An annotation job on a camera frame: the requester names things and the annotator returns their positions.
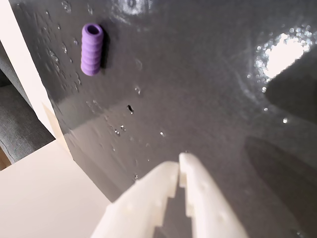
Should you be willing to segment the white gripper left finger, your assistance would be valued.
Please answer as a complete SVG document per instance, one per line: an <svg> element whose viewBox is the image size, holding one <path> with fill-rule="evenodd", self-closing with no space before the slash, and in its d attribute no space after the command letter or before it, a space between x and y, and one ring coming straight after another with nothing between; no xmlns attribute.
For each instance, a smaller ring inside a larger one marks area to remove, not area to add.
<svg viewBox="0 0 317 238"><path fill-rule="evenodd" d="M178 174L178 162L156 166L107 206L91 237L153 237L163 225L168 199L175 196Z"/></svg>

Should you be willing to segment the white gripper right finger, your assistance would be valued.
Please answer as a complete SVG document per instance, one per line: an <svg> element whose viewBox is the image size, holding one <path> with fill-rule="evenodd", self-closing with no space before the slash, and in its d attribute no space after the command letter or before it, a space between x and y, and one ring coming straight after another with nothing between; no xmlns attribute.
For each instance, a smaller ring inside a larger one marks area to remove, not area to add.
<svg viewBox="0 0 317 238"><path fill-rule="evenodd" d="M191 153L180 153L179 169L192 237L247 238L243 225L200 160Z"/></svg>

